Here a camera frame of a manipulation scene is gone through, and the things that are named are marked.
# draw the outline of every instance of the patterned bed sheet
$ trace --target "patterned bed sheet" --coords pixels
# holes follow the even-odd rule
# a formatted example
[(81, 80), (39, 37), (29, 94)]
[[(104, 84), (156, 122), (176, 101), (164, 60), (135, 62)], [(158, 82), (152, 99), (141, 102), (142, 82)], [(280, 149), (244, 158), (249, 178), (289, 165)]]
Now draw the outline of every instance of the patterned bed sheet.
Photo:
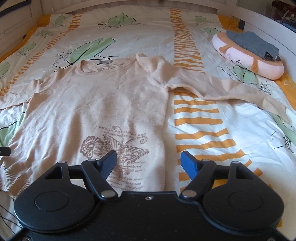
[[(183, 150), (221, 165), (238, 160), (282, 197), (285, 212), (278, 229), (292, 239), (296, 236), (296, 111), (274, 81), (240, 68), (214, 49), (213, 35), (225, 31), (221, 25), (225, 18), (220, 20), (214, 14), (141, 6), (52, 14), (47, 26), (39, 27), (0, 63), (0, 96), (11, 85), (25, 85), (81, 59), (114, 59), (136, 52), (162, 55), (177, 67), (230, 77), (263, 91), (287, 106), (291, 123), (243, 101), (206, 102), (182, 89), (172, 91), (163, 130), (165, 189), (180, 193), (189, 183), (180, 166)], [(9, 145), (26, 118), (26, 108), (23, 104), (0, 110), (0, 145)], [(214, 186), (224, 183), (217, 180)], [(0, 235), (5, 239), (20, 229), (13, 203), (0, 192)]]

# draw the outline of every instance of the blue gripper pad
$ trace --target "blue gripper pad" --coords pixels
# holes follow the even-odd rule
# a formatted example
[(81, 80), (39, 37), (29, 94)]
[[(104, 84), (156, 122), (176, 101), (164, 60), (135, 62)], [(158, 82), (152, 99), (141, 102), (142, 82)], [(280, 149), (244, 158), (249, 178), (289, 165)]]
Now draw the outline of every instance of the blue gripper pad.
[(191, 180), (195, 178), (195, 176), (198, 174), (198, 167), (197, 162), (198, 160), (191, 155), (188, 151), (183, 151), (181, 153), (181, 166), (189, 176)]

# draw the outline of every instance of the beige long-sleeve shirt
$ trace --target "beige long-sleeve shirt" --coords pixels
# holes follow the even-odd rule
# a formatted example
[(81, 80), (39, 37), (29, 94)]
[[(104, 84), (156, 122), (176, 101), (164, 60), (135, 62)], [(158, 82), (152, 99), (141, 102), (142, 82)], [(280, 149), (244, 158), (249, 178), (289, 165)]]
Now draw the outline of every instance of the beige long-sleeve shirt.
[(108, 182), (116, 191), (163, 190), (161, 133), (168, 91), (177, 87), (205, 100), (245, 100), (288, 121), (285, 106), (255, 88), (173, 67), (161, 56), (82, 60), (0, 97), (0, 109), (28, 102), (12, 153), (0, 159), (0, 189), (16, 197), (57, 161), (78, 165), (115, 150)]

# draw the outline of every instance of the folded gray fabric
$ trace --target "folded gray fabric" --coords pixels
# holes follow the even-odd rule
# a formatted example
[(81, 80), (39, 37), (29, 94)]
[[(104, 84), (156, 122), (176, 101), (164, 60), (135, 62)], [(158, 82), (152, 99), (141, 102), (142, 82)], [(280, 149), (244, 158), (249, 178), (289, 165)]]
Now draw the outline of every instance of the folded gray fabric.
[(265, 60), (280, 60), (279, 49), (266, 42), (253, 32), (235, 33), (226, 31), (226, 35), (240, 47), (249, 50)]

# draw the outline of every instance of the shirt sleeve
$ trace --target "shirt sleeve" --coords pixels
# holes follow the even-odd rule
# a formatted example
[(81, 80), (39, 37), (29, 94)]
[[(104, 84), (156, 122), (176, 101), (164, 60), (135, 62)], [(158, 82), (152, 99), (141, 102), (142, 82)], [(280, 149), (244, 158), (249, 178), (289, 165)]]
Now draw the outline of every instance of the shirt sleeve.
[(55, 75), (56, 73), (53, 77), (11, 84), (7, 93), (0, 96), (0, 110), (29, 102), (33, 94), (44, 91), (54, 82)]
[(139, 56), (139, 62), (160, 85), (168, 90), (183, 87), (204, 100), (240, 99), (280, 116), (290, 123), (286, 107), (271, 96), (232, 79), (218, 79), (193, 70), (172, 66), (162, 56)]

